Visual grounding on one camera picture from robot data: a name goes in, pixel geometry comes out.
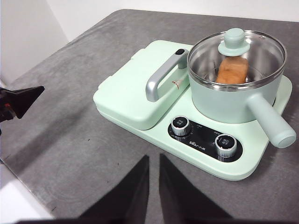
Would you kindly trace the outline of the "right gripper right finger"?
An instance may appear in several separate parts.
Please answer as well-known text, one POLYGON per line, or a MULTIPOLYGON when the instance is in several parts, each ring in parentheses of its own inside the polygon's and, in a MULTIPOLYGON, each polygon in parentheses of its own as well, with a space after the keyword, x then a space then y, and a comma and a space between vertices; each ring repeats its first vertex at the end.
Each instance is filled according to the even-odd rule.
POLYGON ((160 154, 159 194, 166 224, 228 224, 234 221, 164 154, 160 154))

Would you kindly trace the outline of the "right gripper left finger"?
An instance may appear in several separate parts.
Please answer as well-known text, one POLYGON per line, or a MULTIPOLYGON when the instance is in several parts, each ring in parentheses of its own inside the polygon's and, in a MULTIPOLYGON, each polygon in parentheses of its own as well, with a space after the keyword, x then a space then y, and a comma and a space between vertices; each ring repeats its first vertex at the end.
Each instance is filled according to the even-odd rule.
POLYGON ((143 224, 149 198, 149 157, 143 156, 111 191, 78 218, 21 220, 19 224, 143 224))

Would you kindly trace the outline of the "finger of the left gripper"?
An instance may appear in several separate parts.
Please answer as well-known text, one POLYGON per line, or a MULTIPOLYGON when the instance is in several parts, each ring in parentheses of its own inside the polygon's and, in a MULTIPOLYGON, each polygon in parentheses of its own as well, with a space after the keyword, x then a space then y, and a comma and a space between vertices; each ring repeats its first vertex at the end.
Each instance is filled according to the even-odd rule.
POLYGON ((44 90, 43 86, 37 86, 9 92, 10 105, 18 119, 23 117, 44 90))

